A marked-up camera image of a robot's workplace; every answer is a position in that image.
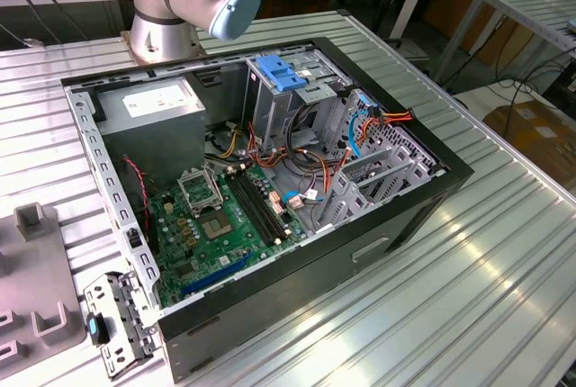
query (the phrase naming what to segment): red cable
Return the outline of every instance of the red cable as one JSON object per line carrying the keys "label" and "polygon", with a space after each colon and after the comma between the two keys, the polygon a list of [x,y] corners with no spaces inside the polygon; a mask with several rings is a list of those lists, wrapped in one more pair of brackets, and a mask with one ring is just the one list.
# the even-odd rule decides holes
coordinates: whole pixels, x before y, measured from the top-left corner
{"label": "red cable", "polygon": [[144,197],[144,215],[146,217],[146,238],[148,238],[148,230],[149,230],[149,213],[148,213],[148,196],[146,195],[146,186],[144,185],[144,179],[142,178],[142,173],[136,166],[134,162],[129,160],[127,157],[123,157],[122,160],[130,165],[134,171],[136,172],[136,176],[140,181],[140,188],[142,189],[142,196]]}

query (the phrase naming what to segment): blue drive bracket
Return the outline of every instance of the blue drive bracket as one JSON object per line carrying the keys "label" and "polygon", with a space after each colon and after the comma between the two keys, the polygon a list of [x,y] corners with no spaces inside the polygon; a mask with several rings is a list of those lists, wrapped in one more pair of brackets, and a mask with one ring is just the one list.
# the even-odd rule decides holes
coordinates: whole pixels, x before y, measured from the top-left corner
{"label": "blue drive bracket", "polygon": [[292,67],[278,56],[256,57],[260,70],[274,82],[280,92],[304,87],[308,83],[293,71]]}

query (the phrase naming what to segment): metal bracket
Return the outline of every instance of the metal bracket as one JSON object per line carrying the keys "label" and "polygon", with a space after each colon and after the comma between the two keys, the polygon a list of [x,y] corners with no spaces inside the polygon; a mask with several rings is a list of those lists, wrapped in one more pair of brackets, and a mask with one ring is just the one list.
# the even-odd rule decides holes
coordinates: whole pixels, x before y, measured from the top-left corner
{"label": "metal bracket", "polygon": [[102,315],[110,340],[100,349],[106,373],[117,379],[130,369],[151,358],[158,348],[158,329],[145,328],[137,308],[136,294],[142,294],[138,279],[128,274],[108,273],[84,290],[88,309],[95,316]]}

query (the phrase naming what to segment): metal rack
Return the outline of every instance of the metal rack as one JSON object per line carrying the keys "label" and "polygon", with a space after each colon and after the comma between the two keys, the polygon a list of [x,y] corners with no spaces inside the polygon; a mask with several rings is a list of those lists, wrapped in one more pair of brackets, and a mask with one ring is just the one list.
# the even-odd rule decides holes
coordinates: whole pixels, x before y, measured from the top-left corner
{"label": "metal rack", "polygon": [[[467,185],[405,246],[183,385],[553,385],[576,358],[576,202],[351,17],[255,22],[209,53],[325,35],[473,167]],[[121,40],[0,54],[0,212],[58,210],[81,292],[126,271],[59,86],[134,65]],[[86,304],[81,303],[86,312]],[[3,387],[107,385],[89,339]],[[121,379],[169,385],[162,355]]]}
{"label": "metal rack", "polygon": [[[472,26],[483,4],[492,6],[497,12],[472,47],[471,53],[488,39],[502,16],[513,19],[542,39],[528,61],[536,62],[547,42],[561,51],[576,47],[576,34],[571,33],[567,28],[568,21],[576,18],[576,0],[473,0],[432,75],[432,79],[436,82],[446,72],[450,60],[464,40],[465,34]],[[532,67],[528,65],[525,73]]]}

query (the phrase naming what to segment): blue cable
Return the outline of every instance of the blue cable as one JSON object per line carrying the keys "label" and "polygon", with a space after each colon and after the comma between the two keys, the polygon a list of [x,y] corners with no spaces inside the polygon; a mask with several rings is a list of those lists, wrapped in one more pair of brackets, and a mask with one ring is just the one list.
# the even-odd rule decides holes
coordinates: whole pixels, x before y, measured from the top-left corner
{"label": "blue cable", "polygon": [[352,148],[352,151],[354,151],[354,154],[359,158],[362,155],[360,154],[360,150],[358,149],[358,146],[356,145],[356,142],[354,141],[354,122],[356,121],[358,116],[361,114],[368,114],[368,111],[356,112],[352,116],[352,119],[350,120],[350,126],[348,126],[348,140],[350,141],[350,147]]}
{"label": "blue cable", "polygon": [[297,193],[296,191],[288,192],[282,197],[282,202],[284,204],[286,204],[286,203],[288,203],[289,199],[291,199],[292,197],[297,196],[297,195],[299,195],[299,193]]}

